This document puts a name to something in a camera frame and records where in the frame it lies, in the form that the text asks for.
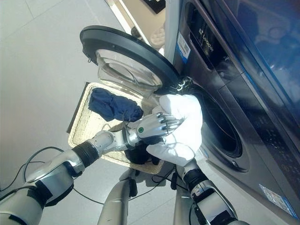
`gray floor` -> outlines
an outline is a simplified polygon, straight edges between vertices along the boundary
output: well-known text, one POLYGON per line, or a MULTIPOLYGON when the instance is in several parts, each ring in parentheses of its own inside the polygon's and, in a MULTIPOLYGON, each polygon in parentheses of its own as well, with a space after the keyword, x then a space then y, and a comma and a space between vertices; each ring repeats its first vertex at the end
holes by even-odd
MULTIPOLYGON (((97 67, 87 63, 82 53, 81 29, 95 24, 117 29, 121 26, 104 0, 1 0, 0 8, 0 185, 4 188, 38 149, 69 148, 66 129, 85 82, 97 81, 97 67)), ((37 159, 48 160, 55 154, 50 150, 37 159)), ((199 163, 232 199, 241 219, 253 225, 274 224, 203 160, 199 163)), ((104 202, 125 171, 123 166, 100 159, 75 180, 75 187, 104 202)), ((21 184, 18 177, 12 188, 21 184)), ((145 182, 138 183, 139 193, 150 188, 145 182)), ((128 224, 171 225, 174 197, 167 183, 133 200, 128 224)), ((101 205, 72 191, 57 206, 44 210, 40 224, 96 224, 101 209, 101 205)))

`wicker basket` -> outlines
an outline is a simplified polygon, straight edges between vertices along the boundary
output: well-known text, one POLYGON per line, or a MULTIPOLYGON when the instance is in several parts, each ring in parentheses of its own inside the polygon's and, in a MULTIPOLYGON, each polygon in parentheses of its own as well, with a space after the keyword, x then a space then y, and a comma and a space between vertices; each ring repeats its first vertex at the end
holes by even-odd
MULTIPOLYGON (((110 122, 106 122, 99 114, 89 110, 90 95, 94 88, 104 88, 115 95, 124 96, 135 101, 144 110, 144 115, 151 113, 151 110, 155 107, 153 103, 145 101, 139 95, 130 91, 122 90, 120 86, 116 85, 115 88, 113 88, 100 83, 90 83, 84 92, 70 132, 68 143, 71 147, 75 147, 87 139, 93 138, 95 134, 101 130, 118 131, 122 128, 122 121, 112 120, 110 122)), ((134 164, 126 158, 123 151, 109 152, 101 158, 119 165, 152 174, 159 173, 164 163, 160 160, 158 165, 154 165, 152 162, 147 162, 143 165, 134 164)))

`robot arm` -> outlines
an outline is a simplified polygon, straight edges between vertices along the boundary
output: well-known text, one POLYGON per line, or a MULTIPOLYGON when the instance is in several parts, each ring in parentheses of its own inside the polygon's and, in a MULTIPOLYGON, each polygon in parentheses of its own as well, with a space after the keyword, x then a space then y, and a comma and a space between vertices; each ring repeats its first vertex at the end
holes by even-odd
POLYGON ((152 141, 159 141, 179 124, 173 116, 156 113, 129 123, 122 131, 100 131, 92 139, 43 164, 22 188, 5 196, 0 201, 0 224, 37 225, 43 208, 56 205, 67 196, 74 186, 73 177, 80 176, 103 154, 133 148, 151 137, 154 137, 152 141))
POLYGON ((238 220, 237 214, 214 183, 201 171, 196 160, 176 167, 195 203, 195 214, 201 225, 249 225, 238 220))

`black wire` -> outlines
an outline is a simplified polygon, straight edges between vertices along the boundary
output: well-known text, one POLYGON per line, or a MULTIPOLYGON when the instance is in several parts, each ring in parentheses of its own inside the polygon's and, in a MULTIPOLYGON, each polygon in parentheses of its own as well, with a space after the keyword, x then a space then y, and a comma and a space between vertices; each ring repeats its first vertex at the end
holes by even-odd
MULTIPOLYGON (((33 161, 33 162, 29 162, 29 163, 45 163, 45 162, 43 162, 43 161, 33 161)), ((19 171, 17 172, 17 175, 15 176, 15 178, 13 179, 13 181, 10 183, 10 185, 8 185, 8 186, 7 186, 6 188, 4 188, 4 189, 1 189, 0 192, 1 192, 1 191, 5 191, 6 189, 8 189, 10 186, 13 185, 13 183, 14 183, 15 180, 17 179, 17 177, 18 177, 18 175, 19 175, 19 173, 20 173, 22 167, 25 166, 25 165, 26 165, 26 163, 24 163, 24 164, 19 168, 19 171)))
MULTIPOLYGON (((152 180, 154 183, 159 183, 159 182, 160 182, 160 181, 155 181, 155 180, 153 179, 154 177, 164 178, 163 176, 153 175, 153 176, 151 177, 151 180, 152 180)), ((177 185, 178 187, 181 187, 182 189, 188 191, 187 188, 185 188, 185 187, 183 187, 183 186, 181 186, 181 185, 179 185, 179 184, 177 184, 177 183, 176 183, 176 185, 177 185)))
POLYGON ((84 198, 86 198, 86 199, 88 199, 88 200, 90 200, 90 201, 92 201, 92 202, 95 202, 95 203, 98 203, 98 204, 104 205, 104 203, 102 203, 102 202, 97 202, 96 200, 94 200, 94 199, 91 199, 91 198, 89 198, 89 197, 85 196, 84 194, 82 194, 82 193, 80 193, 79 191, 77 191, 75 188, 73 188, 73 190, 74 190, 75 192, 77 192, 78 194, 80 194, 82 197, 84 197, 84 198))
POLYGON ((189 208, 189 213, 188 213, 188 223, 189 225, 192 225, 191 223, 191 214, 192 214, 192 207, 195 204, 195 202, 193 202, 193 204, 191 205, 191 208, 189 208))
POLYGON ((60 149, 60 148, 50 146, 50 147, 42 148, 41 150, 39 150, 39 151, 37 151, 36 153, 34 153, 34 154, 27 160, 27 162, 25 163, 25 167, 24 167, 24 170, 23 170, 23 182, 24 182, 24 183, 26 182, 26 170, 27 170, 27 167, 28 167, 28 164, 30 163, 30 161, 31 161, 37 154, 39 154, 40 152, 45 151, 45 150, 47 150, 47 149, 55 149, 55 150, 60 151, 60 152, 63 152, 63 151, 64 151, 64 150, 62 150, 62 149, 60 149))
POLYGON ((26 187, 19 187, 19 188, 17 188, 17 189, 14 189, 14 190, 8 192, 8 193, 7 193, 6 195, 4 195, 3 197, 1 197, 1 198, 0 198, 0 202, 1 202, 3 199, 5 199, 7 196, 9 196, 9 195, 11 195, 11 194, 17 192, 18 190, 21 190, 21 189, 30 189, 30 187, 26 186, 26 187))
POLYGON ((136 197, 134 197, 134 198, 131 198, 131 199, 129 199, 129 201, 131 201, 131 200, 134 200, 134 199, 136 199, 136 198, 138 198, 138 197, 141 197, 141 196, 143 196, 143 195, 145 195, 145 194, 147 194, 147 193, 149 193, 150 191, 152 191, 152 190, 154 190, 161 182, 163 182, 171 173, 172 173, 172 171, 174 170, 174 168, 175 167, 173 167, 162 179, 161 179, 161 181, 159 182, 159 183, 157 183, 157 185, 156 186, 154 186, 154 188, 152 188, 151 190, 149 190, 149 191, 146 191, 145 193, 143 193, 143 194, 141 194, 141 195, 138 195, 138 196, 136 196, 136 197))

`blue cloth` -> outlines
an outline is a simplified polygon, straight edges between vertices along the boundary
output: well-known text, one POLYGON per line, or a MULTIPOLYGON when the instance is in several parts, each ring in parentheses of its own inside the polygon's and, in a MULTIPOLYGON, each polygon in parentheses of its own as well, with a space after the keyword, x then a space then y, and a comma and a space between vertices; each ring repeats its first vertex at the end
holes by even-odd
POLYGON ((144 113, 135 101, 114 95, 103 88, 93 89, 90 96, 89 109, 100 114, 106 121, 117 119, 135 122, 144 113))

